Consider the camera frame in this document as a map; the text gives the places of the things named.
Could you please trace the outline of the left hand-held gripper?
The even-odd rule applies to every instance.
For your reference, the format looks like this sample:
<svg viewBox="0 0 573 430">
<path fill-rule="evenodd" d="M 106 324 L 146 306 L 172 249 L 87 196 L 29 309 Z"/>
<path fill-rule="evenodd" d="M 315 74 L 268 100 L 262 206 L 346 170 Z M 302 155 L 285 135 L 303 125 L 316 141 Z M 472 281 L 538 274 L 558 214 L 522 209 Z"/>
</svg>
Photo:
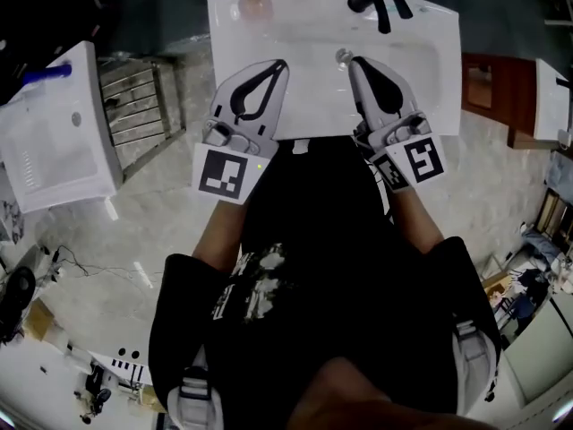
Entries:
<svg viewBox="0 0 573 430">
<path fill-rule="evenodd" d="M 194 191 L 235 204 L 246 202 L 278 151 L 278 142 L 271 138 L 288 81 L 287 62 L 271 59 L 246 66 L 218 86 L 211 114 L 221 121 L 207 119 L 202 140 L 194 146 Z M 245 99 L 261 85 L 264 92 L 259 108 L 248 113 Z M 256 126 L 257 134 L 249 136 L 228 124 Z"/>
</svg>

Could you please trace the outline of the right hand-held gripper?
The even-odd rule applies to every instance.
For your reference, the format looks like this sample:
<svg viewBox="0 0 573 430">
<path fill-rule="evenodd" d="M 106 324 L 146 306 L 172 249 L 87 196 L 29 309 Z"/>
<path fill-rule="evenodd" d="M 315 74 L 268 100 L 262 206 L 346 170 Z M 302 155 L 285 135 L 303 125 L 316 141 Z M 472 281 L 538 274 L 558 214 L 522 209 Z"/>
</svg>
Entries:
<svg viewBox="0 0 573 430">
<path fill-rule="evenodd" d="M 388 189 L 398 193 L 443 176 L 447 164 L 440 138 L 424 113 L 414 112 L 417 105 L 408 82 L 386 64 L 365 56 L 352 59 L 349 78 L 357 111 L 365 121 L 354 130 L 355 143 Z M 394 116 L 402 118 L 386 125 Z"/>
</svg>

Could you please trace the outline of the white bottle with beige cap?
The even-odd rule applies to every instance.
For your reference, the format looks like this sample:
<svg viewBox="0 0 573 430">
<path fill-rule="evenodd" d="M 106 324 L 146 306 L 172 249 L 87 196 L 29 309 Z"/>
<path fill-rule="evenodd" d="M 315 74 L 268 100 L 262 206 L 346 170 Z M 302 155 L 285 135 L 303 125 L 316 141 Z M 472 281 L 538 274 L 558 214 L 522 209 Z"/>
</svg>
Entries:
<svg viewBox="0 0 573 430">
<path fill-rule="evenodd" d="M 241 18 L 250 22 L 269 21 L 274 15 L 272 0 L 238 0 L 237 6 Z"/>
</svg>

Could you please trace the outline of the person's left forearm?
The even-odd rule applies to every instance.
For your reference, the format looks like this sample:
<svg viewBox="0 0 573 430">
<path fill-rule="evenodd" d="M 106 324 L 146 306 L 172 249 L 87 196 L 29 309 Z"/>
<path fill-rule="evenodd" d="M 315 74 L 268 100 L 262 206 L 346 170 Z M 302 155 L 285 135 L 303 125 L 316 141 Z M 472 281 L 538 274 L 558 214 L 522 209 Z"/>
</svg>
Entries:
<svg viewBox="0 0 573 430">
<path fill-rule="evenodd" d="M 219 201 L 192 257 L 217 271 L 230 273 L 238 258 L 247 209 L 247 204 Z"/>
</svg>

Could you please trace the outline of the person's right forearm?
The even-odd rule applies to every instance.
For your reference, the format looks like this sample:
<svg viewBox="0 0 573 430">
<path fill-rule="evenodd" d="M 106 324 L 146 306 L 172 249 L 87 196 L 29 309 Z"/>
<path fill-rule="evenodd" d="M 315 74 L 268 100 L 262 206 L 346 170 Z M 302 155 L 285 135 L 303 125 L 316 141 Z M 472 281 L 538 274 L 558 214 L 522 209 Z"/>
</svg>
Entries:
<svg viewBox="0 0 573 430">
<path fill-rule="evenodd" d="M 413 188 L 388 194 L 394 224 L 421 253 L 429 253 L 444 236 Z"/>
</svg>

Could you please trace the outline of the white ceramic sink basin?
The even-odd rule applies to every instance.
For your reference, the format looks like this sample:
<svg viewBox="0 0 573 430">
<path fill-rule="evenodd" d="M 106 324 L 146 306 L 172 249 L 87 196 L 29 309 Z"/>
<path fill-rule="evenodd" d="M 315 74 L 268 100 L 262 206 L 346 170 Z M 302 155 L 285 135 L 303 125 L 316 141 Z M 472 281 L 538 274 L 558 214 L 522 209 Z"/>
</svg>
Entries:
<svg viewBox="0 0 573 430">
<path fill-rule="evenodd" d="M 224 81 L 247 65 L 287 62 L 290 76 L 276 132 L 279 140 L 349 135 L 360 117 L 341 48 L 380 61 L 411 86 L 418 107 L 440 135 L 459 132 L 461 45 L 458 14 L 424 0 L 406 0 L 413 18 L 402 20 L 385 0 L 391 32 L 378 31 L 373 9 L 354 13 L 347 0 L 272 0 L 269 21 L 246 21 L 238 0 L 207 0 L 215 78 Z"/>
</svg>

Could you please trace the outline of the white rectangular sink basin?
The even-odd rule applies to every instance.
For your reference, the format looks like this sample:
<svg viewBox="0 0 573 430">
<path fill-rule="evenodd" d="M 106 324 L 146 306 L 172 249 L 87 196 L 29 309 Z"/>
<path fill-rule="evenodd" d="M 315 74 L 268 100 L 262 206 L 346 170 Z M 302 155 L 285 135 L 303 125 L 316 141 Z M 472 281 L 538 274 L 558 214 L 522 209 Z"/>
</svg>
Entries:
<svg viewBox="0 0 573 430">
<path fill-rule="evenodd" d="M 0 107 L 0 159 L 22 212 L 106 198 L 123 184 L 103 107 L 95 47 L 82 41 L 48 67 L 65 78 L 23 87 Z"/>
</svg>

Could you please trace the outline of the black faucet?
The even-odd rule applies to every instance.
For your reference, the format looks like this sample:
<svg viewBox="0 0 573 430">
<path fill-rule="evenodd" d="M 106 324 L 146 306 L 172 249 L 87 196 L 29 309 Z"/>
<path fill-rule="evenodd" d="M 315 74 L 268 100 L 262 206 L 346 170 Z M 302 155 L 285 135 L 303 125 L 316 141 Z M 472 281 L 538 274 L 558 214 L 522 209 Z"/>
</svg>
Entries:
<svg viewBox="0 0 573 430">
<path fill-rule="evenodd" d="M 413 12 L 406 3 L 406 0 L 393 0 L 402 20 L 413 18 Z M 374 7 L 378 16 L 378 31 L 381 34 L 389 34 L 391 25 L 389 21 L 389 11 L 384 0 L 347 0 L 348 8 L 354 13 L 364 13 L 371 5 Z"/>
</svg>

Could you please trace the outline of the metal slatted rack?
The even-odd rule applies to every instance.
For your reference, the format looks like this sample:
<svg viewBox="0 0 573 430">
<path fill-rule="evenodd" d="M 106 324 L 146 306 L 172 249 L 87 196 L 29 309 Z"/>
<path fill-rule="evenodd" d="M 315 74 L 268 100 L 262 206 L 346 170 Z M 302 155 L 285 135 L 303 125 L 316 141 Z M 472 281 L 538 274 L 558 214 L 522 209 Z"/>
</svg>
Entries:
<svg viewBox="0 0 573 430">
<path fill-rule="evenodd" d="M 100 56 L 99 87 L 108 133 L 127 182 L 185 131 L 176 56 Z"/>
</svg>

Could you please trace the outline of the brown wooden cabinet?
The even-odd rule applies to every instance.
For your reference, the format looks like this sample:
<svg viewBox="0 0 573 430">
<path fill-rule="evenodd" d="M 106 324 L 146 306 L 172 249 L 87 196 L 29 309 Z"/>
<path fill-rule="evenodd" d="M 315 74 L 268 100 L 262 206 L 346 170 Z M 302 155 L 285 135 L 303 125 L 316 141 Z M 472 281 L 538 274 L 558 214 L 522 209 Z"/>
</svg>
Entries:
<svg viewBox="0 0 573 430">
<path fill-rule="evenodd" d="M 534 138 L 537 106 L 536 65 L 532 60 L 464 53 L 461 108 L 508 127 L 514 150 L 541 150 L 551 142 Z"/>
</svg>

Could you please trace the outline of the person's black printed t-shirt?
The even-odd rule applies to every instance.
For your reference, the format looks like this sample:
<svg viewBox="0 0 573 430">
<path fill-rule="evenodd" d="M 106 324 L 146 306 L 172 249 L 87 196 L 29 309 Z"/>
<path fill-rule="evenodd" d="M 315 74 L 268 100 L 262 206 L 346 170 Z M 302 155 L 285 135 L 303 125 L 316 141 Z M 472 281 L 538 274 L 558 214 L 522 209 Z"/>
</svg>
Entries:
<svg viewBox="0 0 573 430">
<path fill-rule="evenodd" d="M 176 430 L 286 430 L 337 357 L 393 403 L 469 418 L 501 345 L 461 238 L 417 250 L 348 137 L 282 143 L 245 204 L 230 273 L 165 262 L 149 369 Z"/>
</svg>

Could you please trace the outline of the blue tube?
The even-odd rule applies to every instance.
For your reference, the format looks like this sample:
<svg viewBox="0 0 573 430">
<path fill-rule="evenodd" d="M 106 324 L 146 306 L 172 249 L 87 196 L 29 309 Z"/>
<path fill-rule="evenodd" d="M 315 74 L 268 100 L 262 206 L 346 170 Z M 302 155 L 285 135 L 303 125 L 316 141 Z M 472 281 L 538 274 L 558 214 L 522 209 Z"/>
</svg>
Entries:
<svg viewBox="0 0 573 430">
<path fill-rule="evenodd" d="M 65 78 L 70 76 L 72 72 L 73 68 L 71 64 L 60 64 L 37 71 L 29 71 L 22 76 L 22 84 L 27 85 L 45 80 Z"/>
</svg>

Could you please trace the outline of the white panel with black holes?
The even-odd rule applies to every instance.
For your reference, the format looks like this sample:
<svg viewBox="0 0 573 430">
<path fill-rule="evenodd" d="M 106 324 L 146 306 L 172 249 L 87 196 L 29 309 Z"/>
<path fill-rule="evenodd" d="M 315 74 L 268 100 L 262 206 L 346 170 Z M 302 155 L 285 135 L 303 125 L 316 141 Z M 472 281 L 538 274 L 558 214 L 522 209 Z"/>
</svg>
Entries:
<svg viewBox="0 0 573 430">
<path fill-rule="evenodd" d="M 139 351 L 129 351 L 126 348 L 119 348 L 113 357 L 94 351 L 91 351 L 90 354 L 100 365 L 120 379 L 130 384 L 152 385 L 150 370 L 148 366 L 139 359 Z"/>
</svg>

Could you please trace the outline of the cardboard box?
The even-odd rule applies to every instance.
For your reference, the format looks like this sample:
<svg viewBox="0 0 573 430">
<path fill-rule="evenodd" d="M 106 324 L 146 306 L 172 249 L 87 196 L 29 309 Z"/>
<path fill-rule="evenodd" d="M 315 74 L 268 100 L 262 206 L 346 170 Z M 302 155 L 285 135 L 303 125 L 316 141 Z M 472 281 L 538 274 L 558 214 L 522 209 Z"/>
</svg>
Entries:
<svg viewBox="0 0 573 430">
<path fill-rule="evenodd" d="M 30 310 L 22 327 L 26 336 L 42 341 L 55 326 L 55 317 L 44 302 L 38 298 L 30 304 Z"/>
</svg>

